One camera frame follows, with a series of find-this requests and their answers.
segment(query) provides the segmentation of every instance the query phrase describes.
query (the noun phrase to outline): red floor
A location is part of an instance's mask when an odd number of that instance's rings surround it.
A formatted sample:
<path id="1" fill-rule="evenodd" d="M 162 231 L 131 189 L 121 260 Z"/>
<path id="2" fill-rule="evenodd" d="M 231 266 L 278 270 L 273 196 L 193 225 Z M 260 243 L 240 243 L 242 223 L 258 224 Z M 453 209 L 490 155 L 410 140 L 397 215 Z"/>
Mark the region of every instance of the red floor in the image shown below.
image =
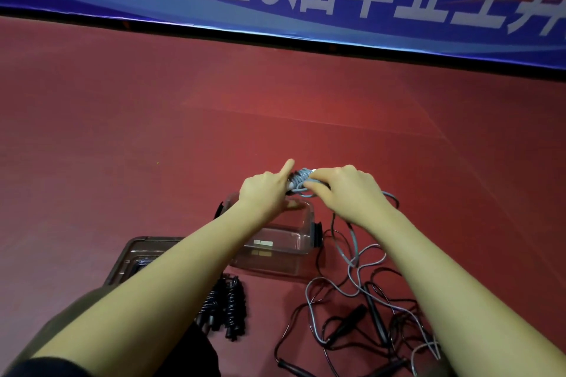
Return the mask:
<path id="1" fill-rule="evenodd" d="M 190 233 L 289 157 L 374 174 L 566 350 L 565 84 L 10 18 L 0 75 L 0 369 L 128 239 Z M 272 348 L 303 285 L 243 279 L 249 334 L 212 338 L 221 370 L 287 375 Z M 330 375 L 305 316 L 281 353 Z M 341 375 L 379 364 L 333 358 Z"/>

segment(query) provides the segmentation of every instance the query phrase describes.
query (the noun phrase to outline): black pants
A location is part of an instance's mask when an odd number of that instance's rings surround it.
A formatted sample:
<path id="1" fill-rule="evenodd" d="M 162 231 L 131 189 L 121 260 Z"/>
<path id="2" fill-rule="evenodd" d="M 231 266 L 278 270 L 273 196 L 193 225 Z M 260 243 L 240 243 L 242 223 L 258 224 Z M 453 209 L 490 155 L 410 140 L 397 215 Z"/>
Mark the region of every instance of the black pants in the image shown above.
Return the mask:
<path id="1" fill-rule="evenodd" d="M 20 362 L 30 359 L 59 331 L 69 325 L 95 302 L 107 295 L 115 286 L 104 286 L 90 291 L 76 300 L 61 313 L 48 321 L 23 351 L 14 359 L 6 371 Z M 192 324 L 173 348 L 154 377 L 220 377 L 218 355 L 198 326 Z"/>

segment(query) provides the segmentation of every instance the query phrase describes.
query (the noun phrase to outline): finger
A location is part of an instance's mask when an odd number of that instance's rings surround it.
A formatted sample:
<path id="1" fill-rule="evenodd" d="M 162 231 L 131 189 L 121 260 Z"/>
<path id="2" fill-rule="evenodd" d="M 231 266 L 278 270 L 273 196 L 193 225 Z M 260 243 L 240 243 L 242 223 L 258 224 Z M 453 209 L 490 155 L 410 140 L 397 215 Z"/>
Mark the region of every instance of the finger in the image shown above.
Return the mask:
<path id="1" fill-rule="evenodd" d="M 322 201 L 327 205 L 328 202 L 332 199 L 332 192 L 323 183 L 305 181 L 303 185 L 305 186 L 305 188 L 310 189 L 313 193 L 322 198 Z"/>
<path id="2" fill-rule="evenodd" d="M 285 163 L 285 165 L 283 166 L 283 168 L 279 171 L 281 177 L 283 177 L 284 179 L 288 179 L 289 174 L 291 174 L 291 170 L 293 170 L 293 166 L 295 166 L 295 160 L 289 158 Z"/>
<path id="3" fill-rule="evenodd" d="M 318 181 L 330 183 L 330 180 L 332 179 L 335 173 L 336 173 L 336 169 L 328 169 L 328 168 L 316 169 L 308 177 L 310 179 L 316 179 Z"/>

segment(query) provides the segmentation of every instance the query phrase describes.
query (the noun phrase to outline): hand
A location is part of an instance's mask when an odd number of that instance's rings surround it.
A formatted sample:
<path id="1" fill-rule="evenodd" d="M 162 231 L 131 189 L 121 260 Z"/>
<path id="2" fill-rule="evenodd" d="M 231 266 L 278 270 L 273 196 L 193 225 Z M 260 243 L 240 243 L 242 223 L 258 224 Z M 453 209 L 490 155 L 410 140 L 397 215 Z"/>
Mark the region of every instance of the hand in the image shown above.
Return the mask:
<path id="1" fill-rule="evenodd" d="M 348 222 L 369 230 L 370 218 L 387 216 L 394 208 L 381 193 L 373 176 L 354 166 L 322 168 L 315 170 L 305 181 L 305 188 L 318 195 L 330 210 Z"/>
<path id="2" fill-rule="evenodd" d="M 246 179 L 240 188 L 238 203 L 243 204 L 266 222 L 278 216 L 285 208 L 285 194 L 289 174 L 295 160 L 287 160 L 279 173 L 265 172 Z"/>

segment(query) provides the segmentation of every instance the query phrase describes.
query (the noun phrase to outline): dark sleeve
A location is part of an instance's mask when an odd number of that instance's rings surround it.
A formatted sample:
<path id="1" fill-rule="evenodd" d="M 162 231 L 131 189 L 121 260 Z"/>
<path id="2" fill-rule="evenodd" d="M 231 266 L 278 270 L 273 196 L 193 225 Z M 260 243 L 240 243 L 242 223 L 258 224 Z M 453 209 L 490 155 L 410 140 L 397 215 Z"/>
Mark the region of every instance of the dark sleeve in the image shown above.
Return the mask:
<path id="1" fill-rule="evenodd" d="M 78 365 L 60 358 L 34 358 L 17 364 L 4 377 L 92 377 Z"/>

